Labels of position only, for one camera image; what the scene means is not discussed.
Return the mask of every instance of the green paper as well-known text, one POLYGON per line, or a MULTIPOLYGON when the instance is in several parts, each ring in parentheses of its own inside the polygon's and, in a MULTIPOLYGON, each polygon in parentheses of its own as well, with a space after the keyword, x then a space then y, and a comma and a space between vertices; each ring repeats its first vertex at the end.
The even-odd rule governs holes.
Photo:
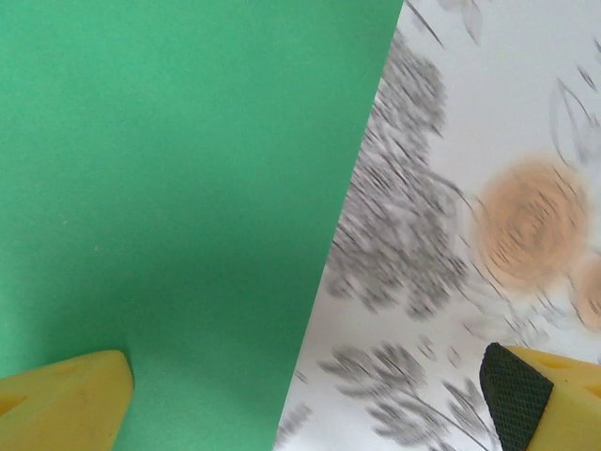
POLYGON ((400 0, 1 6, 0 377, 121 349, 117 451, 270 449, 400 0))

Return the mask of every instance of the orange flower print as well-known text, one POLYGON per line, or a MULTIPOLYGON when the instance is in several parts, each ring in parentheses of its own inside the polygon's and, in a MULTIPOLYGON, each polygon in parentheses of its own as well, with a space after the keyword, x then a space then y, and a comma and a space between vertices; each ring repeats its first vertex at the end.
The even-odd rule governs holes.
POLYGON ((505 170, 475 209, 475 241, 491 282, 532 293, 566 274, 586 244, 589 209, 563 163, 530 160, 505 170))

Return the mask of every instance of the gray leaf print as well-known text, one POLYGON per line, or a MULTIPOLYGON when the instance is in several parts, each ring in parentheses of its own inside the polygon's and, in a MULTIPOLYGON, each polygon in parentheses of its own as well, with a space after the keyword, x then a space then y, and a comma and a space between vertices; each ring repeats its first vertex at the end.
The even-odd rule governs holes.
POLYGON ((294 377, 297 378, 302 383, 308 383, 307 377, 298 369, 294 372, 294 377))
POLYGON ((424 383, 425 371, 417 360, 402 346, 383 345, 374 354, 383 364, 378 374, 390 385, 403 387, 424 383))
POLYGON ((422 13, 413 5, 413 3, 410 2, 409 0, 406 0, 404 5, 407 8, 409 8, 411 10, 411 12, 413 13, 413 19, 414 19, 413 22, 415 23, 415 26, 417 27, 417 29, 420 31, 427 30, 427 32, 430 34, 430 36, 432 36, 432 38, 434 38, 434 40, 440 45, 440 47, 444 48, 444 45, 442 45, 442 41, 439 38, 439 35, 436 34, 434 29, 430 26, 430 24, 424 18, 422 13))
POLYGON ((477 412, 485 406, 485 401, 474 383, 466 379, 466 391, 454 387, 447 381, 443 385, 456 401, 449 401, 448 404, 449 411, 457 424, 473 434, 488 433, 488 427, 477 412))
POLYGON ((561 80, 551 96, 551 139, 566 164, 580 168, 590 158, 582 145, 581 131, 593 128, 593 120, 574 91, 561 80))
POLYGON ((580 74, 580 76, 582 77, 582 80, 584 80, 586 82, 586 84, 594 91, 597 91, 597 86, 594 84, 593 79, 591 78, 591 75, 589 75, 589 72, 587 72, 584 68, 582 68, 581 66, 577 66, 578 68, 578 73, 580 74))
POLYGON ((406 299, 413 318, 427 319, 463 284, 466 264, 452 249, 461 194, 427 168, 444 99, 439 71, 397 30, 324 274, 332 296, 372 312, 406 299))
POLYGON ((464 0, 439 0, 439 5, 446 11, 460 11, 464 0))
POLYGON ((338 390, 356 399, 383 398, 424 383, 424 368, 402 346, 384 343, 373 354, 374 359, 360 350, 345 348, 333 353, 333 361, 321 362, 319 366, 348 382, 338 390))
POLYGON ((461 356, 453 346, 449 346, 449 348, 447 349, 447 359, 449 360, 449 363, 455 368, 459 368, 459 365, 461 365, 461 356))
POLYGON ((426 357, 428 360, 436 362, 436 353, 432 350, 432 340, 425 335, 420 335, 420 340, 418 343, 418 350, 426 357))
POLYGON ((362 381, 373 375, 374 366, 369 355, 353 347, 342 348, 333 354, 335 362, 320 363, 321 368, 345 381, 362 381))
POLYGON ((480 43, 482 35, 482 12, 475 0, 466 0, 463 2, 461 10, 463 15, 463 24, 468 34, 476 44, 480 43))
POLYGON ((432 412, 407 402, 379 403, 369 413, 383 425, 375 429, 376 433, 402 446, 428 444, 447 432, 432 412))
POLYGON ((446 442, 439 443, 438 446, 430 446, 428 451, 457 451, 456 448, 450 446, 446 442))
POLYGON ((305 404, 300 404, 290 412, 285 412, 275 436, 273 451, 281 450, 302 426, 309 420, 313 411, 305 404))

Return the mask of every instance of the floral patterned paper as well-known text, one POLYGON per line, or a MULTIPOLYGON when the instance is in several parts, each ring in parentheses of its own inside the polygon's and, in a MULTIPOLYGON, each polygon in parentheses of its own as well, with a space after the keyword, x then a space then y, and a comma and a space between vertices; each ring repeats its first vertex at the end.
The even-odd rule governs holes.
POLYGON ((596 0, 406 0, 280 451, 500 450, 485 347, 601 363, 596 0))

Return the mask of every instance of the yellow plastic object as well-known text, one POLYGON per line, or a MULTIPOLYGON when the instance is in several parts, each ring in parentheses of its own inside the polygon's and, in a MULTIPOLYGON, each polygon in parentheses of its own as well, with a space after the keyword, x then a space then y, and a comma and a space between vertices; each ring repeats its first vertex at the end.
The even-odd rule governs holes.
POLYGON ((601 365, 507 349, 554 384, 528 451, 601 450, 601 365))
POLYGON ((108 451, 132 392, 130 368, 117 350, 0 380, 0 450, 108 451))

